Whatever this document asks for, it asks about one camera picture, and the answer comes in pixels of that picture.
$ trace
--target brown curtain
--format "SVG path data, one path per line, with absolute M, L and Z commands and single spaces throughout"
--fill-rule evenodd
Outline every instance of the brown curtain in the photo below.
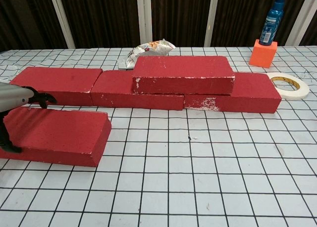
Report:
M 0 51 L 66 48 L 52 0 L 0 0 Z
M 151 0 L 153 39 L 204 46 L 210 0 Z
M 62 0 L 77 48 L 140 44 L 137 0 Z
M 313 16 L 300 45 L 317 45 L 317 11 Z
M 211 46 L 253 46 L 275 0 L 218 0 Z M 274 41 L 285 45 L 304 0 L 285 0 Z

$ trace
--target table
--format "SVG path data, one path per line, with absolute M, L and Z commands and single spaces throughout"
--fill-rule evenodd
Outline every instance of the table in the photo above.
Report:
M 291 74 L 309 95 L 275 114 L 50 106 L 107 112 L 105 153 L 97 168 L 0 159 L 1 226 L 316 227 L 317 46 L 279 47 L 267 70 L 248 65 L 251 49 L 169 55 L 224 55 L 234 71 Z M 0 54 L 0 80 L 26 66 L 113 70 L 130 50 L 11 50 Z

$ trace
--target masking tape roll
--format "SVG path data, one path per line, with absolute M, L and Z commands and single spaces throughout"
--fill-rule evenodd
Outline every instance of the masking tape roll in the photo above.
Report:
M 274 80 L 286 81 L 297 88 L 297 90 L 295 91 L 287 91 L 287 90 L 281 90 L 275 87 L 282 98 L 298 100 L 298 99 L 302 99 L 306 97 L 309 93 L 308 85 L 304 81 L 292 75 L 279 73 L 279 72 L 269 72 L 267 73 L 267 76 L 269 77 L 271 81 L 274 81 Z

